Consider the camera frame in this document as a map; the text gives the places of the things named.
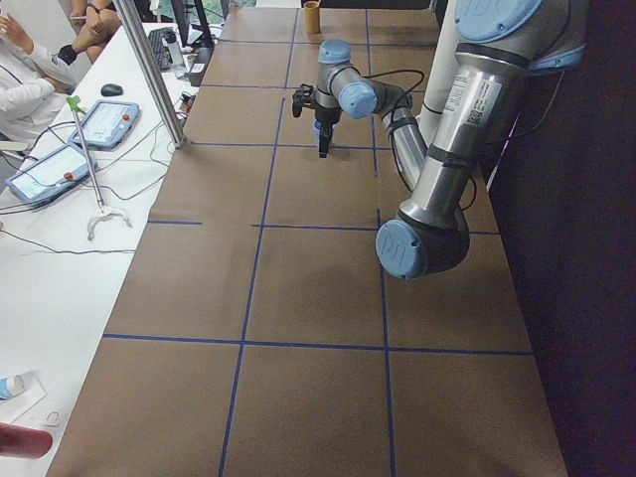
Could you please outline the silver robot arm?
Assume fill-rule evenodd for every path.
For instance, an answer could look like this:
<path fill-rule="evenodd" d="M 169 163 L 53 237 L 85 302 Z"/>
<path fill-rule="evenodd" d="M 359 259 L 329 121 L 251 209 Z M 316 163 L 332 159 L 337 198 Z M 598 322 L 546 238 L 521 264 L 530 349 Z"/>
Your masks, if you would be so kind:
<path fill-rule="evenodd" d="M 463 260 L 470 238 L 459 203 L 478 154 L 505 141 L 528 77 L 580 62 L 587 16 L 584 1 L 450 2 L 426 90 L 432 115 L 414 115 L 401 87 L 362 76 L 345 41 L 321 44 L 317 82 L 295 93 L 293 110 L 314 110 L 321 156 L 342 114 L 381 119 L 410 192 L 377 233 L 387 273 L 409 280 Z"/>

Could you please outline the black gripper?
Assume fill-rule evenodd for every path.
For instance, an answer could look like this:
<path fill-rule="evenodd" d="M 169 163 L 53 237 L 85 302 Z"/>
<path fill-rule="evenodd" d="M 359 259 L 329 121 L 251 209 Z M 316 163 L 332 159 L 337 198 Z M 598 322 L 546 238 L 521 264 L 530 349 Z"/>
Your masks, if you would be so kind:
<path fill-rule="evenodd" d="M 332 127 L 334 127 L 341 119 L 342 109 L 339 106 L 325 107 L 316 104 L 315 120 L 321 127 L 320 130 L 320 147 L 318 148 L 319 157 L 326 158 L 330 149 L 330 140 L 332 139 Z"/>

